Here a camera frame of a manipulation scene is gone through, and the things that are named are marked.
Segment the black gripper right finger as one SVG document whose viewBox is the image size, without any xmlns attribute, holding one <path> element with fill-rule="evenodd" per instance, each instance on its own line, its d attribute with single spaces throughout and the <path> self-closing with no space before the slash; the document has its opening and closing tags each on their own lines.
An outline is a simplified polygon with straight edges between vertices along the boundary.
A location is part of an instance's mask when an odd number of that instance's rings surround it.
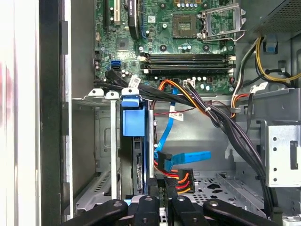
<svg viewBox="0 0 301 226">
<path fill-rule="evenodd" d="M 178 183 L 164 177 L 166 216 L 173 226 L 279 226 L 281 212 L 269 216 L 263 198 L 223 176 L 197 176 Z"/>
</svg>

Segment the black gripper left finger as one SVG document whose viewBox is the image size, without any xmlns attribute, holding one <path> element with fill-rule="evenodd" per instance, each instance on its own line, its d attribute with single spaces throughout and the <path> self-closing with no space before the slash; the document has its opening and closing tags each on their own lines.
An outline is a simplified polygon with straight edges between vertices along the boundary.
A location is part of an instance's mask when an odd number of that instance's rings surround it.
<svg viewBox="0 0 301 226">
<path fill-rule="evenodd" d="M 158 226 L 160 223 L 158 180 L 147 179 L 147 194 L 137 195 L 130 204 L 113 199 L 62 223 L 63 226 Z"/>
</svg>

